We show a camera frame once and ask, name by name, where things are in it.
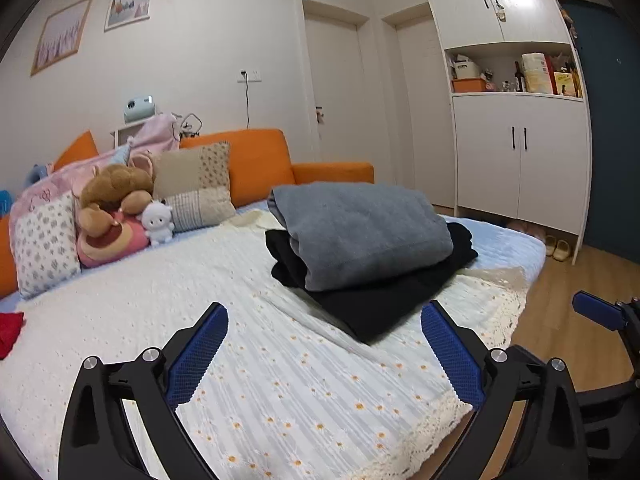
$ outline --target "wine bottle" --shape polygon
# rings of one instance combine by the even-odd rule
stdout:
[[[524,74],[520,70],[520,64],[516,61],[516,92],[524,92]]]

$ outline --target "polka dot pillow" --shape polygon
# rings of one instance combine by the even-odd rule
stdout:
[[[80,272],[71,192],[16,222],[14,257],[18,288],[25,300]]]

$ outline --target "red cloth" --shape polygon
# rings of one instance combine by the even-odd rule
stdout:
[[[7,357],[11,348],[14,347],[23,322],[24,314],[22,312],[0,314],[0,359]]]

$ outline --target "folded black clothing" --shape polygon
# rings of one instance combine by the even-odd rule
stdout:
[[[363,343],[370,343],[393,328],[417,306],[429,301],[458,270],[478,257],[471,248],[471,233],[461,224],[447,224],[453,252],[431,267],[395,278],[339,290],[306,292],[332,316],[337,317]],[[286,231],[266,232],[267,249],[276,259],[271,275],[281,284],[305,289],[307,268],[291,249]]]

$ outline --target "slipper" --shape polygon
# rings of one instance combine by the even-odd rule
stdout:
[[[556,245],[558,244],[558,240],[556,240],[555,236],[547,235],[545,237],[545,245],[546,245],[546,255],[553,256],[554,251],[556,250]]]
[[[533,236],[534,238],[537,238],[538,240],[540,240],[542,243],[545,243],[545,229],[539,225],[536,224],[529,224],[529,227],[527,228],[527,234],[529,236]]]
[[[526,234],[527,232],[527,224],[521,222],[520,220],[512,220],[507,224],[507,229],[511,229],[512,231],[517,231],[519,233]]]
[[[571,246],[564,240],[558,240],[558,245],[554,251],[554,260],[564,262],[569,256],[571,256]]]

